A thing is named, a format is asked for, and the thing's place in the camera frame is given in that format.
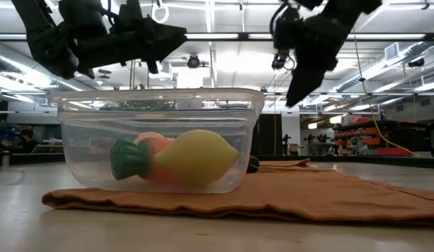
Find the clear plastic tupperware container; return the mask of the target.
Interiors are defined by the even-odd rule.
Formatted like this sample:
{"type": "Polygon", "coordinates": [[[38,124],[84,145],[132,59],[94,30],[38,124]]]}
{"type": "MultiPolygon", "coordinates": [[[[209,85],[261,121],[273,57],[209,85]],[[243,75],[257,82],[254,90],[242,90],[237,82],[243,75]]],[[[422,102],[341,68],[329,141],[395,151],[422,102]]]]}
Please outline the clear plastic tupperware container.
{"type": "Polygon", "coordinates": [[[59,92],[48,98],[61,123],[66,163],[87,187],[153,193],[222,194],[246,175],[255,123],[265,105],[263,93],[244,88],[196,88],[59,92]],[[115,180],[111,148],[156,132],[174,140],[192,130],[221,135],[239,151],[238,161],[220,180],[205,186],[147,181],[138,176],[115,180]]]}

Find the brown cloth mat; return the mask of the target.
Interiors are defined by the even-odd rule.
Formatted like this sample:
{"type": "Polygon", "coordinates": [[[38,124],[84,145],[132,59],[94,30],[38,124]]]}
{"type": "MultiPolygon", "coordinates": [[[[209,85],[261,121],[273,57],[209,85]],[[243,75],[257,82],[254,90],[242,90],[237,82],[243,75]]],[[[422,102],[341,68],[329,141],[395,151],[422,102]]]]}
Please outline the brown cloth mat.
{"type": "Polygon", "coordinates": [[[48,192],[41,202],[58,210],[434,226],[434,191],[309,167],[306,160],[261,162],[258,172],[246,175],[235,190],[225,194],[81,188],[48,192]]]}

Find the orange toy carrot green top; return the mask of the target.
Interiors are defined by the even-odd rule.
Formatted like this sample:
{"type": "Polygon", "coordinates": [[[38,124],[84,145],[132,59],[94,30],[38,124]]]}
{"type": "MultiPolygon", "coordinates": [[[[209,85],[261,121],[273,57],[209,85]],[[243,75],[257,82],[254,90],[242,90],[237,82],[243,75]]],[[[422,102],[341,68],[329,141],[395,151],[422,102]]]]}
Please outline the orange toy carrot green top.
{"type": "Polygon", "coordinates": [[[168,147],[173,138],[156,132],[140,134],[133,141],[118,139],[111,148],[111,172],[115,180],[138,176],[147,181],[174,183],[176,178],[155,164],[154,157],[168,147]]]}

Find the yellow toy lemon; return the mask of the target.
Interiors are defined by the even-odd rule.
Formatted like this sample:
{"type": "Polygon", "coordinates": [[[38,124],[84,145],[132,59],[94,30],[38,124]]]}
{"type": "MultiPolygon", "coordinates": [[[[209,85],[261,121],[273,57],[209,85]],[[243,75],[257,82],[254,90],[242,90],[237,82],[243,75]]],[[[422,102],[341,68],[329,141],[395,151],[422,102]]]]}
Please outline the yellow toy lemon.
{"type": "Polygon", "coordinates": [[[238,161],[239,151],[221,135],[204,129],[182,134],[154,157],[154,163],[187,186],[207,186],[238,161]]]}

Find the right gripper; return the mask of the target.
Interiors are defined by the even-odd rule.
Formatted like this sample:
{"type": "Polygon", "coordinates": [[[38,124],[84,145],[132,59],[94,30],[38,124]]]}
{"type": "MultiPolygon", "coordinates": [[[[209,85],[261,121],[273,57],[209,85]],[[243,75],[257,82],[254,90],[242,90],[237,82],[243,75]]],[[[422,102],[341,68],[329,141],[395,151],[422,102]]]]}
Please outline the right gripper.
{"type": "Polygon", "coordinates": [[[299,6],[283,3],[272,16],[273,47],[295,53],[296,67],[286,95],[286,107],[293,107],[321,86],[325,72],[337,66],[336,56],[347,38],[346,27],[322,14],[304,19],[299,6]]]}

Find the black room pillar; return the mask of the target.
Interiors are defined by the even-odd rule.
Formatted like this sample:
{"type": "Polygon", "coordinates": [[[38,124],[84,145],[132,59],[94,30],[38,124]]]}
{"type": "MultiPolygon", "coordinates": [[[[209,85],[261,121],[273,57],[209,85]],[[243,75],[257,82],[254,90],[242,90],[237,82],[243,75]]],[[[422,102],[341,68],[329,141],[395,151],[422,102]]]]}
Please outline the black room pillar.
{"type": "Polygon", "coordinates": [[[261,114],[253,130],[251,155],[283,155],[280,114],[261,114]]]}

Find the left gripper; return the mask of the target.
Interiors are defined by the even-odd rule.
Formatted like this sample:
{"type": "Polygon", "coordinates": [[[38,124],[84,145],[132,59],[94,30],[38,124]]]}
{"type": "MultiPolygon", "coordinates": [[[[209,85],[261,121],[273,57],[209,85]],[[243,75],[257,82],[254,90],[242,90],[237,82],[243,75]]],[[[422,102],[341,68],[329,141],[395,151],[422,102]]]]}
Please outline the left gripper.
{"type": "Polygon", "coordinates": [[[148,72],[158,74],[162,61],[187,41],[188,30],[143,17],[138,0],[127,0],[113,13],[101,0],[61,0],[59,13],[62,44],[58,75],[73,78],[80,72],[94,78],[92,70],[108,64],[148,60],[148,72]]]}

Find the shelf with orange bins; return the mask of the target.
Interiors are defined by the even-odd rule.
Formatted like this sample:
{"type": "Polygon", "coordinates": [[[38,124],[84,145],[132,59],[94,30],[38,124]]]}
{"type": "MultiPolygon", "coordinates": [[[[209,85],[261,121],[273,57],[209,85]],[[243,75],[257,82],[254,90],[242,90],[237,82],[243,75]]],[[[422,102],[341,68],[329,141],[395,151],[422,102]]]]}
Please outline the shelf with orange bins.
{"type": "Polygon", "coordinates": [[[434,122],[359,118],[354,123],[336,126],[333,130],[340,155],[416,157],[433,150],[434,122]]]}

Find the person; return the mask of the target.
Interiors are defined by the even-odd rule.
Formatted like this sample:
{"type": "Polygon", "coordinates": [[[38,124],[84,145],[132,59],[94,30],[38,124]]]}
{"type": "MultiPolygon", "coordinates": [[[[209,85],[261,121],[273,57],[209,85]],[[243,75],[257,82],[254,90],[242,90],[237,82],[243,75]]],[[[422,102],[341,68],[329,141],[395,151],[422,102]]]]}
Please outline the person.
{"type": "Polygon", "coordinates": [[[34,131],[31,129],[23,129],[20,136],[24,139],[21,141],[17,148],[14,149],[15,153],[32,153],[39,142],[34,139],[34,131]]]}

